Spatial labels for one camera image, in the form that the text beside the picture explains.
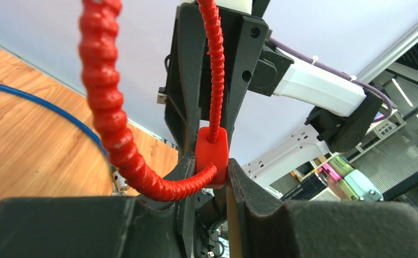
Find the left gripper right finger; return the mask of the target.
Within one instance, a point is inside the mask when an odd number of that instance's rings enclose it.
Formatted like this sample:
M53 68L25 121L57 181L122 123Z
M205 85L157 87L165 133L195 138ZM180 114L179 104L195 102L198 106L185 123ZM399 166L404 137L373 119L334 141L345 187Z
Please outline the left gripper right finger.
M418 257L418 212L403 203L281 201L228 161L231 257Z

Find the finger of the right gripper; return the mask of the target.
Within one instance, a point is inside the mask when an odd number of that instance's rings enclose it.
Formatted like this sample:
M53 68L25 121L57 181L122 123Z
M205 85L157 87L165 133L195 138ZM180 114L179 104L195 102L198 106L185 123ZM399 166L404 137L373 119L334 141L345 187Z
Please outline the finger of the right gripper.
M224 37L225 89L221 127L231 145L235 121L260 57L267 23L260 17L219 7Z
M207 37L196 3L177 7L165 92L165 122L178 155L193 151L201 121L208 120L208 84L201 83Z

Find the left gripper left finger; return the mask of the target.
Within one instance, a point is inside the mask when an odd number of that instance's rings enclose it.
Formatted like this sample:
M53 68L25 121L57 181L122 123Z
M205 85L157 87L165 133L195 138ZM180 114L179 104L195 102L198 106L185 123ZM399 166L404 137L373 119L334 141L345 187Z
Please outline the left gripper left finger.
M195 197L0 201L0 257L190 257Z

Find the red cable lock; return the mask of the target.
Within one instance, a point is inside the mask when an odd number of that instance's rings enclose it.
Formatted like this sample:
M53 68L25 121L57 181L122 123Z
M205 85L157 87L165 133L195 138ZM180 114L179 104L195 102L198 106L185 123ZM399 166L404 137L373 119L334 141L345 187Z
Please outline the red cable lock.
M82 62L81 79L93 114L93 125L103 147L127 184L147 198L160 202L177 201L205 187L224 185L228 174L228 136L221 127L224 98L225 56L219 9L215 1L199 1L211 62L211 105L207 127L202 127L196 142L196 173L179 181L168 181L156 174L139 153L127 116L124 98L118 89L116 70L118 50L117 17L121 1L83 1L79 19Z

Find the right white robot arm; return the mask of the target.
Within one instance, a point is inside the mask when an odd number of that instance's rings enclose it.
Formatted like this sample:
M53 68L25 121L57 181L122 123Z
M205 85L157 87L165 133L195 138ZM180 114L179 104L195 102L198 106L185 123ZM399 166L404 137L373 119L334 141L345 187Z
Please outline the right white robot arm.
M210 117L212 86L204 15L199 7L196 1L183 1L177 8L163 89L165 121L180 155L196 149L209 153L197 139L200 121ZM222 138L232 138L248 91L314 106L282 144L243 167L253 181L267 187L305 162L330 152L348 151L362 140L381 108L382 94L366 91L348 76L328 72L273 42L260 13L229 5L218 11L225 55Z

